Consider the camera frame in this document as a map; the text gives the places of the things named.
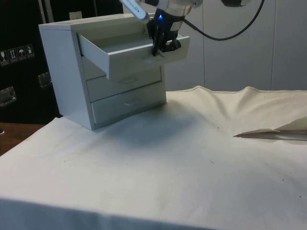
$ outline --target closed drawer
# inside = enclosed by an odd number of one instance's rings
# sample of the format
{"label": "closed drawer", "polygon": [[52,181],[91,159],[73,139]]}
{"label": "closed drawer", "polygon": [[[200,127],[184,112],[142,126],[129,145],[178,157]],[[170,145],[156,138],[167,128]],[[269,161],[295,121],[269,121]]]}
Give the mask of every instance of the closed drawer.
{"label": "closed drawer", "polygon": [[151,84],[133,91],[117,94],[92,103],[96,124],[123,118],[149,107],[166,101],[163,82]]}
{"label": "closed drawer", "polygon": [[84,74],[85,74],[86,80],[106,76],[105,72],[103,72],[93,62],[91,62],[89,59],[87,59],[85,57],[82,57],[82,64],[83,64],[83,69],[84,69]]}
{"label": "closed drawer", "polygon": [[108,79],[127,76],[187,56],[190,37],[178,36],[181,48],[152,56],[153,42],[147,34],[126,34],[91,39],[78,34],[81,54],[106,73]]}
{"label": "closed drawer", "polygon": [[135,73],[119,80],[109,80],[106,76],[88,80],[87,88],[90,101],[94,102],[158,81],[161,81],[160,67]]}

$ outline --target cabinet top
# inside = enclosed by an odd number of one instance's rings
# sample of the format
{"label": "cabinet top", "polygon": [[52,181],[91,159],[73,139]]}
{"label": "cabinet top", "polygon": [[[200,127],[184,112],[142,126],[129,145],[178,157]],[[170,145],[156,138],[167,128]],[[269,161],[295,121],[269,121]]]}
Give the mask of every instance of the cabinet top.
{"label": "cabinet top", "polygon": [[40,30],[82,30],[91,29],[108,24],[133,22],[137,19],[131,13],[114,14],[94,18],[83,18],[77,20],[47,23],[39,25]]}

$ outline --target black cable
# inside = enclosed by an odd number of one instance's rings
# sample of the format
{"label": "black cable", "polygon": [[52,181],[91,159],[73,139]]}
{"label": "black cable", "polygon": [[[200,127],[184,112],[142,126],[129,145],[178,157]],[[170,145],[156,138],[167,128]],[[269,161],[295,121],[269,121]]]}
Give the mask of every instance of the black cable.
{"label": "black cable", "polygon": [[250,21],[250,23],[243,29],[241,30],[240,32],[236,33],[235,35],[232,35],[230,37],[225,37],[225,38],[216,38],[216,37],[212,37],[210,35],[207,35],[206,33],[204,33],[203,31],[201,31],[199,28],[197,28],[195,25],[193,25],[192,23],[190,23],[188,20],[186,19],[183,19],[183,22],[185,24],[187,24],[188,26],[190,26],[192,29],[196,30],[197,32],[201,33],[202,35],[204,35],[205,37],[209,38],[209,39],[212,39],[214,41],[226,41],[226,40],[230,40],[230,39],[233,39],[235,37],[238,37],[240,34],[244,33],[254,22],[255,20],[258,18],[258,15],[260,14],[261,12],[261,9],[263,7],[263,4],[264,4],[264,1],[265,0],[262,0],[261,1],[261,4],[258,8],[258,11],[256,13],[256,15],[254,16],[254,18]]}

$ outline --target white tablecloth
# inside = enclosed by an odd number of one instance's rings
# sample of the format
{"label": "white tablecloth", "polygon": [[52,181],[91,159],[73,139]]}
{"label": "white tablecloth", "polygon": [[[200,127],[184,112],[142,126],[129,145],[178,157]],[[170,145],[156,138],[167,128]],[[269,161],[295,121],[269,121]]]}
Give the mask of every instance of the white tablecloth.
{"label": "white tablecloth", "polygon": [[307,142],[233,137],[303,118],[307,92],[167,97],[96,131],[55,119],[0,157],[0,230],[307,229]]}

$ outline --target open drawer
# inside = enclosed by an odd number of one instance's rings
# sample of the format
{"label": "open drawer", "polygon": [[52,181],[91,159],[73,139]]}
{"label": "open drawer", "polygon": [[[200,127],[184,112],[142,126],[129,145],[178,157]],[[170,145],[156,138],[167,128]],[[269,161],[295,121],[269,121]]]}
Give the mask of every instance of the open drawer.
{"label": "open drawer", "polygon": [[152,56],[152,40],[145,33],[90,39],[78,34],[81,54],[106,73],[108,79],[130,75],[186,57],[190,37],[178,36],[182,47]]}

